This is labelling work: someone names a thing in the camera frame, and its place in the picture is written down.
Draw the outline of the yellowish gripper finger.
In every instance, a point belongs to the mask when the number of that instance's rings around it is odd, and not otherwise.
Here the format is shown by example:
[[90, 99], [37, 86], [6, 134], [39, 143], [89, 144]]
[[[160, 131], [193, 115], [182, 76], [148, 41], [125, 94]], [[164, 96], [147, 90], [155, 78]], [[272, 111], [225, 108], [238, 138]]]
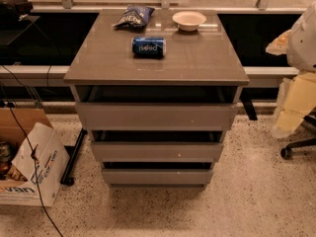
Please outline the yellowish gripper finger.
[[266, 53], [272, 55], [282, 55], [286, 54], [288, 38], [291, 34], [291, 30], [287, 30], [275, 38], [272, 42], [266, 47]]

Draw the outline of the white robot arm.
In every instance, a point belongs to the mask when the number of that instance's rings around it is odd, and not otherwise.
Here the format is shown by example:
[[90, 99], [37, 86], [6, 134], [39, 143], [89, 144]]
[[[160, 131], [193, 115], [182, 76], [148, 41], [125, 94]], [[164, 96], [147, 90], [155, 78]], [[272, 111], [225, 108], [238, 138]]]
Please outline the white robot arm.
[[285, 54], [287, 63], [299, 70], [293, 79], [282, 80], [277, 94], [271, 134], [285, 138], [294, 134], [303, 118], [316, 108], [316, 2], [309, 5], [290, 30], [269, 43], [266, 52]]

